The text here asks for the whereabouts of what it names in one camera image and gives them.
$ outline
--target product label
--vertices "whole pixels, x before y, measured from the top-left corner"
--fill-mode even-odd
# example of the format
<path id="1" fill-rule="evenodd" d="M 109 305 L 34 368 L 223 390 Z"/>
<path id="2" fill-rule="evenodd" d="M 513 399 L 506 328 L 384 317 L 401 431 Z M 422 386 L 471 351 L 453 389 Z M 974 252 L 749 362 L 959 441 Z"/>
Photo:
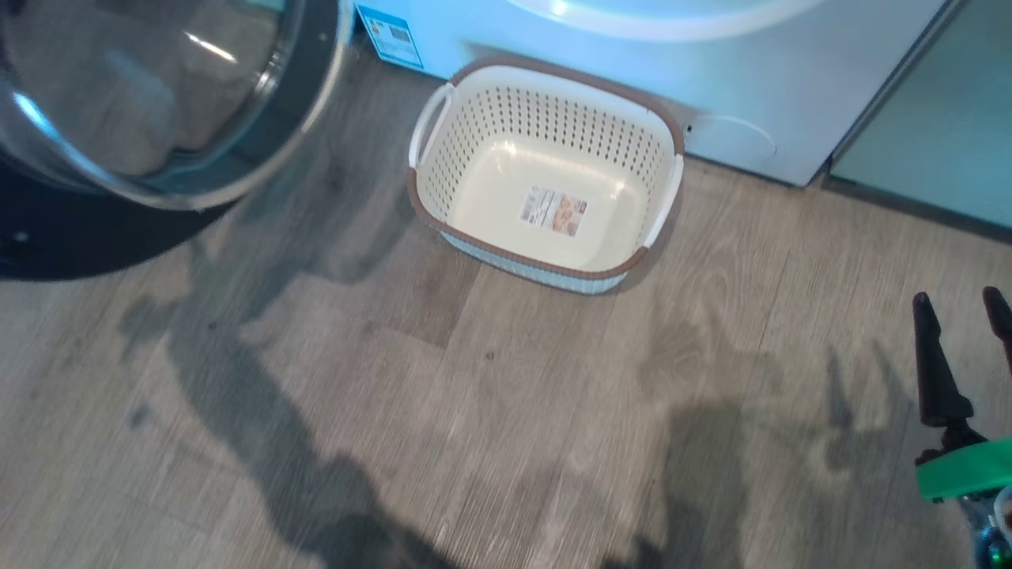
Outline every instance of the product label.
<path id="1" fill-rule="evenodd" d="M 532 185 L 523 201 L 520 221 L 576 237 L 586 213 L 587 201 L 542 185 Z"/>
<path id="2" fill-rule="evenodd" d="M 365 6 L 358 6 L 358 13 L 380 59 L 422 69 L 422 59 L 418 57 L 408 22 Z"/>

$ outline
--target brown basket rim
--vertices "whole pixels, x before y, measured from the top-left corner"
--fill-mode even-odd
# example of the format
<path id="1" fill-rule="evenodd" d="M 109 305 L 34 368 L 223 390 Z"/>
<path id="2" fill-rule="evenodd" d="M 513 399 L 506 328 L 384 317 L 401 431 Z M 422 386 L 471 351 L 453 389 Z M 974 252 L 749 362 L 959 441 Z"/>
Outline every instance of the brown basket rim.
<path id="1" fill-rule="evenodd" d="M 520 56 L 508 56 L 508 57 L 502 56 L 502 57 L 482 59 L 466 66 L 463 69 L 458 71 L 455 75 L 453 75 L 453 77 L 450 78 L 449 83 L 451 83 L 455 87 L 459 85 L 460 82 L 463 81 L 463 79 L 467 78 L 469 75 L 479 70 L 496 66 L 515 67 L 519 69 L 535 71 L 538 73 L 544 73 L 545 75 L 555 75 L 558 77 L 562 77 L 564 79 L 576 81 L 577 83 L 583 83 L 584 85 L 600 89 L 607 93 L 611 93 L 618 97 L 622 97 L 637 104 L 640 104 L 645 108 L 649 109 L 651 112 L 657 114 L 658 117 L 660 117 L 661 120 L 663 120 L 664 124 L 668 127 L 668 131 L 671 132 L 672 140 L 675 143 L 675 155 L 677 156 L 681 154 L 684 156 L 685 154 L 685 142 L 682 138 L 681 128 L 678 126 L 678 121 L 675 120 L 675 117 L 672 116 L 667 109 L 661 107 L 659 104 L 656 103 L 656 101 L 654 101 L 641 91 L 626 87 L 624 85 L 619 85 L 618 83 L 608 81 L 607 79 L 602 79 L 600 77 L 582 73 L 574 69 L 537 60 L 532 60 Z M 455 239 L 459 239 L 460 241 L 463 241 L 469 245 L 478 247 L 479 249 L 483 249 L 485 251 L 494 253 L 501 257 L 505 257 L 511 261 L 539 268 L 542 270 L 547 270 L 550 272 L 555 272 L 565 276 L 573 276 L 575 278 L 583 278 L 585 280 L 604 280 L 606 278 L 613 278 L 615 276 L 628 272 L 634 266 L 636 266 L 637 263 L 643 260 L 643 258 L 647 255 L 648 248 L 646 246 L 641 246 L 639 249 L 634 251 L 632 255 L 630 255 L 629 258 L 625 259 L 625 261 L 622 262 L 621 264 L 618 264 L 617 266 L 614 266 L 606 270 L 598 270 L 598 271 L 579 270 L 575 268 L 568 268 L 561 265 L 546 263 L 543 261 L 539 261 L 537 259 L 532 259 L 530 257 L 518 255 L 512 251 L 508 251 L 501 247 L 497 247 L 495 245 L 492 245 L 491 243 L 487 243 L 485 241 L 482 241 L 481 239 L 477 239 L 467 233 L 463 233 L 460 230 L 449 226 L 445 222 L 437 220 L 422 205 L 421 197 L 418 195 L 418 171 L 411 167 L 408 168 L 408 195 L 411 199 L 411 206 L 415 209 L 415 213 L 418 214 L 418 217 L 420 217 L 422 221 L 424 221 L 427 225 L 429 225 L 433 229 L 449 234 L 453 236 Z"/>

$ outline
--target blue label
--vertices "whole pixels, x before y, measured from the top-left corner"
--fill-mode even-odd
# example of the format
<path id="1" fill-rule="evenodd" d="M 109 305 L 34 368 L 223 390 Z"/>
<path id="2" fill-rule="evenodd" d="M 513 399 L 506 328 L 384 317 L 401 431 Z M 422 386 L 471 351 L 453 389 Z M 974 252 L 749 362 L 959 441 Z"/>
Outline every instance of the blue label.
<path id="1" fill-rule="evenodd" d="M 418 57 L 418 49 L 415 48 L 415 38 L 411 35 L 408 22 L 365 6 L 358 6 L 358 13 L 365 22 L 365 29 L 380 59 L 423 69 L 422 58 Z"/>

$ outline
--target white washing machine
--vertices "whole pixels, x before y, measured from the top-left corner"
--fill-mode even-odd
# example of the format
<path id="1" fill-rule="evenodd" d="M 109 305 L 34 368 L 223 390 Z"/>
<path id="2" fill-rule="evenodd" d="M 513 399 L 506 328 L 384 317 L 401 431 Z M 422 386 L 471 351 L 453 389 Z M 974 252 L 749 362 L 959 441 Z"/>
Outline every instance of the white washing machine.
<path id="1" fill-rule="evenodd" d="M 380 57 L 511 52 L 666 99 L 686 150 L 811 181 L 945 0 L 360 0 Z"/>

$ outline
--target open washing machine door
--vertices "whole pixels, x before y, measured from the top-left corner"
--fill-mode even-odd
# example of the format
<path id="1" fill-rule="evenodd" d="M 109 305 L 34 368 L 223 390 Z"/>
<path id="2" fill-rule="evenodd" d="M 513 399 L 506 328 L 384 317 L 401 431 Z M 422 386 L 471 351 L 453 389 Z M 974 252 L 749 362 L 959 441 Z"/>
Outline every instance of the open washing machine door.
<path id="1" fill-rule="evenodd" d="M 203 210 L 290 158 L 351 0 L 0 0 L 0 151 L 51 186 Z"/>
<path id="2" fill-rule="evenodd" d="M 560 23 L 640 42 L 704 42 L 791 19 L 824 0 L 509 0 Z"/>

